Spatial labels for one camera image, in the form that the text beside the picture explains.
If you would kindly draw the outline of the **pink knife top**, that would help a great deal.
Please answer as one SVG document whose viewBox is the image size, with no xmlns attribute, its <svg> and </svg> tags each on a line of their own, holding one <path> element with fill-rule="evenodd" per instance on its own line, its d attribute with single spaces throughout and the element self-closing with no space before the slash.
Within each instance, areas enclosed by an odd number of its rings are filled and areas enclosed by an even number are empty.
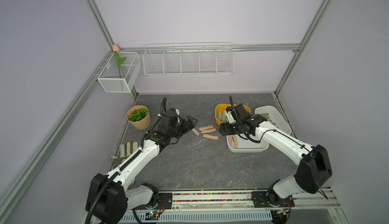
<svg viewBox="0 0 389 224">
<path fill-rule="evenodd" d="M 209 130 L 209 129 L 213 129 L 213 125 L 209 125 L 209 126 L 206 126 L 206 127 L 200 127 L 199 130 L 200 131 L 203 131 L 203 130 Z"/>
</svg>

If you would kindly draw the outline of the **pink knife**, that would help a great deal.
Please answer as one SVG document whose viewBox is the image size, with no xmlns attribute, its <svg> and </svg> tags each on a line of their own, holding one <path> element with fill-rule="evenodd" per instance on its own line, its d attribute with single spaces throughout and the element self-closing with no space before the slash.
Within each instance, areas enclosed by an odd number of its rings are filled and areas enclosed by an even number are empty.
<svg viewBox="0 0 389 224">
<path fill-rule="evenodd" d="M 209 125 L 209 126 L 206 126 L 206 127 L 200 127 L 199 130 L 200 131 L 203 131 L 203 130 L 209 130 L 209 129 L 213 129 L 213 125 Z"/>
<path fill-rule="evenodd" d="M 209 135 L 209 134 L 203 134 L 203 137 L 204 138 L 208 138 L 208 139 L 212 139 L 212 140 L 218 140 L 219 139 L 218 136 Z"/>
<path fill-rule="evenodd" d="M 196 136 L 199 136 L 199 134 L 200 134 L 196 129 L 192 129 L 192 132 L 193 132 Z"/>
<path fill-rule="evenodd" d="M 228 144 L 230 148 L 233 148 L 233 138 L 231 135 L 228 136 Z"/>
<path fill-rule="evenodd" d="M 233 141 L 234 141 L 234 148 L 237 149 L 239 147 L 239 144 L 238 144 L 238 140 L 237 140 L 236 135 L 233 135 L 232 138 L 233 138 Z"/>
<path fill-rule="evenodd" d="M 215 131 L 216 131 L 216 128 L 211 128 L 211 129 L 202 130 L 201 132 L 203 134 L 208 134 L 208 133 L 213 133 Z"/>
</svg>

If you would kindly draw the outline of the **mint knife bottom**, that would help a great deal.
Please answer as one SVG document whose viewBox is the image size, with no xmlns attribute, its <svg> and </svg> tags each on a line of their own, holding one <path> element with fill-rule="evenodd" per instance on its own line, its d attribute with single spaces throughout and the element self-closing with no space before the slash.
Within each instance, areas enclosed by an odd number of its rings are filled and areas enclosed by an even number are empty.
<svg viewBox="0 0 389 224">
<path fill-rule="evenodd" d="M 222 117 L 221 117 L 221 121 L 222 122 L 225 122 L 226 121 L 226 113 L 225 112 L 223 112 L 223 114 L 222 114 Z"/>
</svg>

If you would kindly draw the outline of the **yellow storage box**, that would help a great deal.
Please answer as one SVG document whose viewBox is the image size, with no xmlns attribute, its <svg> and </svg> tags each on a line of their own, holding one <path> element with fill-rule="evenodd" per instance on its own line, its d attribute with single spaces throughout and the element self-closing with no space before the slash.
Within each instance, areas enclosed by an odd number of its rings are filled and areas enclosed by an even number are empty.
<svg viewBox="0 0 389 224">
<path fill-rule="evenodd" d="M 225 115 L 225 111 L 227 110 L 228 107 L 230 107 L 231 105 L 228 104 L 228 103 L 220 103 L 218 104 L 216 107 L 215 107 L 215 119 L 216 119 L 216 123 L 217 125 L 221 125 L 222 123 L 228 123 L 229 122 L 229 119 L 228 117 Z M 251 113 L 251 109 L 246 106 L 246 105 L 242 105 L 242 107 L 244 107 L 244 109 Z"/>
</svg>

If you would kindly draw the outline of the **white storage box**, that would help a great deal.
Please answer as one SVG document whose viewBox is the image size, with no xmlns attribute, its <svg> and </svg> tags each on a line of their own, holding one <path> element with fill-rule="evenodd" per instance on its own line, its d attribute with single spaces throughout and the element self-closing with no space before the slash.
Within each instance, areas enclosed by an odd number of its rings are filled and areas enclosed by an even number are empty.
<svg viewBox="0 0 389 224">
<path fill-rule="evenodd" d="M 250 140 L 242 139 L 241 137 L 237 136 L 239 147 L 236 149 L 234 148 L 234 141 L 233 141 L 233 148 L 228 148 L 233 153 L 261 153 L 269 148 L 269 143 L 262 140 L 261 143 L 256 144 L 253 143 Z"/>
<path fill-rule="evenodd" d="M 280 130 L 282 130 L 286 134 L 291 134 L 292 130 L 289 126 L 289 124 L 286 122 L 286 120 L 283 118 L 283 116 L 280 114 L 280 112 L 273 106 L 266 105 L 258 107 L 254 110 L 255 114 L 262 114 L 262 113 L 269 113 L 269 122 L 276 123 L 276 127 Z"/>
</svg>

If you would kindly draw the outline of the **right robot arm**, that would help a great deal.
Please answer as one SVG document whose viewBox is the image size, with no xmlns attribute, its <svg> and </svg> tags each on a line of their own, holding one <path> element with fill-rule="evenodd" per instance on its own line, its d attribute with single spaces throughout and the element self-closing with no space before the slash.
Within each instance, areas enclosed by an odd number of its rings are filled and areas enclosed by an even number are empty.
<svg viewBox="0 0 389 224">
<path fill-rule="evenodd" d="M 232 100 L 225 112 L 228 120 L 220 125 L 222 136 L 239 136 L 254 144 L 266 141 L 298 166 L 295 173 L 268 188 L 266 201 L 269 205 L 279 206 L 287 198 L 302 192 L 323 193 L 323 184 L 333 174 L 328 152 L 323 146 L 314 147 L 297 140 L 265 117 L 251 114 L 242 104 L 234 104 Z"/>
</svg>

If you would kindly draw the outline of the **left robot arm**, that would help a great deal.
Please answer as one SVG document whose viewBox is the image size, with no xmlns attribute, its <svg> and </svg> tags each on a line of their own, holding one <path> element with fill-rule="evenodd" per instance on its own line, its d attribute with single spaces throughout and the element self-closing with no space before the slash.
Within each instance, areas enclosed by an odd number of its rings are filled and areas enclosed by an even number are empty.
<svg viewBox="0 0 389 224">
<path fill-rule="evenodd" d="M 198 122 L 191 116 L 183 118 L 178 109 L 167 109 L 166 102 L 167 98 L 163 98 L 158 119 L 143 134 L 140 146 L 116 168 L 105 175 L 98 173 L 91 180 L 85 208 L 86 224 L 93 216 L 102 224 L 117 224 L 129 209 L 158 206 L 158 188 L 148 183 L 134 189 L 129 186 L 153 158 L 172 144 L 172 139 L 180 140 Z"/>
</svg>

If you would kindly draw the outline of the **pink knife by box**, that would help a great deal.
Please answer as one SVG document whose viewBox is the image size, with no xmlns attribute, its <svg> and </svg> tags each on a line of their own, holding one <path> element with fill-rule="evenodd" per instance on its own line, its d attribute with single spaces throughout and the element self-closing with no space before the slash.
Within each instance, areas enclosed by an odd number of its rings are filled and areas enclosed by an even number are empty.
<svg viewBox="0 0 389 224">
<path fill-rule="evenodd" d="M 196 136 L 199 136 L 199 134 L 200 134 L 196 129 L 192 129 L 192 132 L 193 132 Z"/>
</svg>

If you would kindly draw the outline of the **potted green plant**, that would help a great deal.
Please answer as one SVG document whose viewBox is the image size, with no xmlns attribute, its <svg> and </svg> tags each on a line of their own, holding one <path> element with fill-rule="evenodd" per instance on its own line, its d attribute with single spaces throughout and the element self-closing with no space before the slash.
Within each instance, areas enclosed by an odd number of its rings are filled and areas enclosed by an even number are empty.
<svg viewBox="0 0 389 224">
<path fill-rule="evenodd" d="M 146 130 L 151 125 L 149 110 L 143 105 L 137 105 L 129 109 L 126 118 L 137 130 Z"/>
</svg>

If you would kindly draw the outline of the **white mesh basket small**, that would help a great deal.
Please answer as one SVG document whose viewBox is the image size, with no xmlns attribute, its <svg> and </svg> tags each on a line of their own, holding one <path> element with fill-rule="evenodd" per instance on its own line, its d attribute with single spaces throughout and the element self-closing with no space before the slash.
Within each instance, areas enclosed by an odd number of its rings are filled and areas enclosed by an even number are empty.
<svg viewBox="0 0 389 224">
<path fill-rule="evenodd" d="M 97 79 L 105 92 L 130 93 L 140 69 L 138 53 L 113 52 Z"/>
</svg>

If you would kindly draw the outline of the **artificial tulip flower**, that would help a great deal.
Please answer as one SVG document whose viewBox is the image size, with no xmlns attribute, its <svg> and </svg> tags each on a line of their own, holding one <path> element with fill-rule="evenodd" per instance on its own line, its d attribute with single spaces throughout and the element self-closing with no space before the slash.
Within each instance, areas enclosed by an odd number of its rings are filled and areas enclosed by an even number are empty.
<svg viewBox="0 0 389 224">
<path fill-rule="evenodd" d="M 122 75 L 121 75 L 121 66 L 123 64 L 123 62 L 127 59 L 126 57 L 123 57 L 121 58 L 118 54 L 118 52 L 120 51 L 120 48 L 117 44 L 113 44 L 112 45 L 112 51 L 114 53 L 114 56 L 115 56 L 115 59 L 116 59 L 116 64 L 117 64 L 117 68 L 118 68 L 118 72 L 119 72 L 119 78 L 121 79 L 122 78 Z"/>
</svg>

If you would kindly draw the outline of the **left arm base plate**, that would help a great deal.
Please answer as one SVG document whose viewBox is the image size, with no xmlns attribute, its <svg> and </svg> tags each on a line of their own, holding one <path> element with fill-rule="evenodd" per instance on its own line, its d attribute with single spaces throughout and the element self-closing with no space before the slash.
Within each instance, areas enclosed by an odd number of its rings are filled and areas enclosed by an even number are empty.
<svg viewBox="0 0 389 224">
<path fill-rule="evenodd" d="M 154 210 L 154 209 L 171 209 L 173 203 L 173 194 L 171 192 L 159 192 L 153 195 L 151 200 L 145 204 L 136 207 L 136 210 Z"/>
</svg>

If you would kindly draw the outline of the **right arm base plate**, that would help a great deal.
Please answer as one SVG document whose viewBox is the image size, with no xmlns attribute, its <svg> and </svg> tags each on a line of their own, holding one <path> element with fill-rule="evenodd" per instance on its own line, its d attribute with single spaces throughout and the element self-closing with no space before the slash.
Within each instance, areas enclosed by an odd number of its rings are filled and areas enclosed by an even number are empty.
<svg viewBox="0 0 389 224">
<path fill-rule="evenodd" d="M 253 191 L 250 199 L 255 208 L 295 206 L 292 196 L 281 199 L 275 193 L 268 191 Z"/>
</svg>

